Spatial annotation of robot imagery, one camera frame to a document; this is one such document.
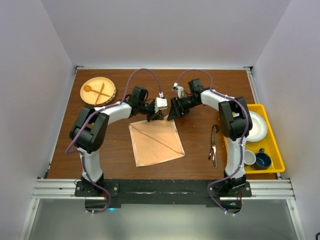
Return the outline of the beige cloth napkin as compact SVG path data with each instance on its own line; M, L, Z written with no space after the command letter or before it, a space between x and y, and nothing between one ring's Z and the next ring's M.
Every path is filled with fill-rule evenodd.
M183 158L185 151L174 120L137 121L128 125L135 165L152 166Z

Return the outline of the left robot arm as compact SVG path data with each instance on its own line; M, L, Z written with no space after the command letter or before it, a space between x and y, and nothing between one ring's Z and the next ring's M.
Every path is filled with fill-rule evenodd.
M168 101L161 92L151 103L145 100L148 90L135 86L131 94L121 101L103 107L84 106L80 111L69 137L72 140L66 153L79 153L82 174L81 185L92 196L108 197L104 187L104 174L100 165L99 149L104 142L108 125L119 120L129 119L138 114L147 121L163 120L162 110L167 109Z

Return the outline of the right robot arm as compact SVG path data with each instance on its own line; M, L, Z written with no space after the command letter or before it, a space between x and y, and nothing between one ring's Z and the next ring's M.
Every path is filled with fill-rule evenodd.
M199 105L214 108L219 113L220 131L227 140L227 163L224 178L215 181L221 194L233 197L246 185L244 167L244 151L247 137L253 127L247 102L244 97L230 97L209 87L205 88L200 79L188 82L190 94L183 96L184 88L177 82L172 90L177 93L173 97L167 119L181 118L190 109Z

